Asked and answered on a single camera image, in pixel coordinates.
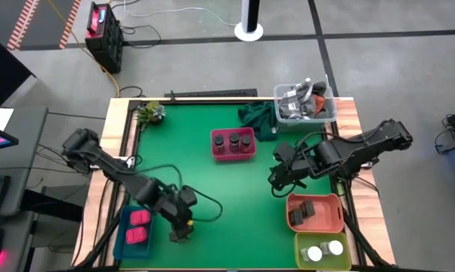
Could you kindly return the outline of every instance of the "green mat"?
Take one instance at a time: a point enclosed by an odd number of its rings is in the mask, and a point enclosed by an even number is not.
[[[267,178],[269,167],[277,164],[272,155],[277,144],[281,141],[294,144],[306,132],[281,134],[275,142],[256,141],[257,152],[249,161],[216,163],[210,150],[210,132],[239,127],[237,108],[166,106],[164,123],[142,132],[138,155],[144,160],[138,169],[175,164],[182,172],[184,184],[219,200],[224,213],[213,223],[195,222],[194,232],[185,243],[169,242],[169,222],[156,218],[150,258],[122,260],[121,268],[297,268],[295,233],[286,225],[285,199],[271,195]],[[312,137],[308,143],[319,141],[321,137]],[[168,168],[149,175],[167,184],[178,183],[176,172]],[[328,177],[304,182],[308,188],[297,188],[295,193],[331,193]],[[195,218],[217,215],[216,204],[201,196],[197,198],[198,204],[192,208]]]

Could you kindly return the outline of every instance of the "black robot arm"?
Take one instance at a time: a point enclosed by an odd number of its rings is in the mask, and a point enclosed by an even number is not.
[[[173,184],[166,185],[156,178],[134,172],[126,162],[101,149],[94,131],[77,129],[63,143],[63,155],[68,166],[76,171],[89,172],[90,165],[97,165],[108,179],[123,184],[139,205],[159,213],[171,223],[170,240],[186,238],[193,231],[190,207],[197,204],[194,192],[189,187],[178,190]]]
[[[306,177],[333,175],[351,180],[361,170],[362,164],[377,162],[377,156],[385,151],[406,150],[413,140],[402,123],[392,119],[348,139],[334,135],[333,139],[313,147],[305,143],[310,136],[307,135],[295,147],[282,143],[274,150],[274,158],[280,164],[271,168],[268,181],[275,190],[280,191],[289,184],[306,187],[300,181]]]

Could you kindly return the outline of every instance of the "gray floor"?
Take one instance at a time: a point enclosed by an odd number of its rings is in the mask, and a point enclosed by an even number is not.
[[[88,0],[83,0],[74,30],[82,36]],[[455,29],[455,0],[315,0],[324,33]],[[240,19],[236,1],[141,1],[132,13],[198,6],[229,23]],[[268,34],[314,33],[308,3],[262,1],[260,23]],[[131,18],[117,8],[123,24],[149,23],[166,39],[232,36],[204,11]],[[134,40],[155,39],[139,31]],[[362,127],[383,119],[402,121],[414,136],[404,152],[387,153],[374,168],[392,248],[401,267],[455,271],[455,152],[439,156],[434,137],[441,119],[455,113],[455,36],[327,40],[341,96],[355,97]],[[79,49],[14,52],[41,82],[13,105],[47,105],[51,111],[104,116],[114,89],[107,77]],[[310,76],[322,80],[324,70],[316,40],[255,43],[160,45],[147,50],[125,48],[120,86],[138,85],[147,96],[174,90],[211,91],[257,88],[272,95],[274,85]],[[59,148],[78,127],[101,132],[102,120],[49,116],[42,143]],[[38,164],[48,165],[46,161]],[[82,184],[82,177],[35,173],[44,185]],[[35,264],[47,258],[38,255]],[[57,257],[55,267],[70,258]],[[38,270],[45,269],[39,265]]]

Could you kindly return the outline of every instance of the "small potted plant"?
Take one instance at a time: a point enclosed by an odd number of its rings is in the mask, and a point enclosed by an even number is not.
[[[159,125],[166,117],[166,108],[159,101],[151,101],[145,107],[138,109],[137,122],[144,130],[148,124]]]

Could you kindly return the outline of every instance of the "orange basket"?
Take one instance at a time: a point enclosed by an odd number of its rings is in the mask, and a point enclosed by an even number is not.
[[[313,202],[315,214],[304,218],[303,224],[292,226],[289,223],[289,212],[297,209],[305,200]],[[334,194],[301,195],[291,193],[286,198],[286,222],[295,232],[300,233],[339,233],[343,230],[343,213],[340,198]]]

